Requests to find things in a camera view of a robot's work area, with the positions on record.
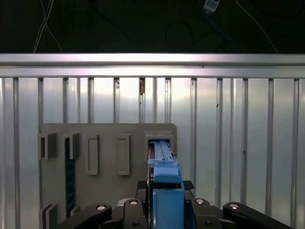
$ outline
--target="gray tool holder board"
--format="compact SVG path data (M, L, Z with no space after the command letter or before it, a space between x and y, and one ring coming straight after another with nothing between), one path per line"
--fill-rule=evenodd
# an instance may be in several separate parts
M38 136L40 228L52 228L98 202L116 207L147 179L148 141L168 139L174 124L44 124Z

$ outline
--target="white cable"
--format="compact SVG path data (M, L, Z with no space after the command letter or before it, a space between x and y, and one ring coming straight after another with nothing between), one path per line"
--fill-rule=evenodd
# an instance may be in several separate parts
M252 15L250 13L248 13L248 11L241 6L241 4L239 4L239 2L237 0L235 0L236 4L250 17L252 18L252 20L258 25L258 27L261 29L261 31L265 34L266 38L268 39L268 41L270 42L270 44L272 45L272 47L274 48L275 52L278 53L278 50L276 49L276 47L274 46L274 44L272 43L272 41L270 40L269 36L267 35L267 33L265 32L265 30L262 28L262 26L260 25L260 23L257 22L257 20L252 17Z
M47 18L47 16L46 16L46 11L45 11L45 9L44 9L42 0L40 0L40 2L41 2L41 6L42 6L42 11L43 11L43 17L44 17L44 20L45 20L45 24L44 24L44 25L47 27L47 30L49 31L50 35L51 35L52 38L55 40L56 44L58 45L59 49L60 49L61 52L62 52L61 45L59 44L58 40L55 38L55 36L53 35L53 33L51 32L51 30L50 30L50 28L49 28L49 26L48 26L48 18Z
M54 2L54 0L49 1L49 5L48 5L48 8L47 8L47 21L49 19L49 16L50 16L50 13L51 13L51 10L52 10L52 7L53 7L53 2ZM35 42L35 45L34 45L33 53L35 53L36 50L37 50L37 47L40 43L40 39L41 39L41 36L43 34L43 31L44 31L45 27L46 27L46 24L45 24L45 19L43 17L43 20L41 22L41 25L40 25L40 28L39 28L39 31L38 31L38 35L37 35L37 38L36 38L36 42Z

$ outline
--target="metal screw head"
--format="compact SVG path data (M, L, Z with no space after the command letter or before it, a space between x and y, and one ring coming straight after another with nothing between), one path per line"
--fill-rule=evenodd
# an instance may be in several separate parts
M102 210L104 210L105 208L106 208L106 207L103 206L103 205L99 205L99 206L96 207L96 209L98 209L99 211L102 211Z
M203 203L204 203L204 200L203 200L203 199L197 199L197 200L196 200L196 203L197 203L197 204L203 204Z
M131 205L136 205L138 202L137 202L136 200L131 200L129 203L130 203Z
M238 205L236 205L236 204L230 204L229 207L230 207L230 208L233 208L234 210L238 209Z

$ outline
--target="blue tool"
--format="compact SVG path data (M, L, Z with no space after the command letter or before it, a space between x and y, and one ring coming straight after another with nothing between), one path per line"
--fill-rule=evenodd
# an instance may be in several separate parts
M152 227L154 229L184 228L184 185L177 159L165 140L150 142L154 158L148 160L153 168L153 183L168 184L168 188L152 189Z

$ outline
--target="blue cable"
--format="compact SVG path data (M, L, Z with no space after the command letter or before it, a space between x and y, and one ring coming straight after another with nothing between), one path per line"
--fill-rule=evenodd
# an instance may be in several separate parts
M224 39L226 39L228 42L232 43L236 48L237 48L237 51L239 53L241 53L241 47L240 45L235 42L234 40L232 40L229 36L227 36L226 34L224 34L223 31L221 31L221 29L219 29L216 24L213 22L213 20L206 14L206 12L204 11L203 9L203 4L201 2L201 0L199 0L199 4L201 6L201 9L203 11L203 14L205 15L206 19L209 21L209 23L213 26L213 28L216 30L216 32L218 32L219 35L221 35Z

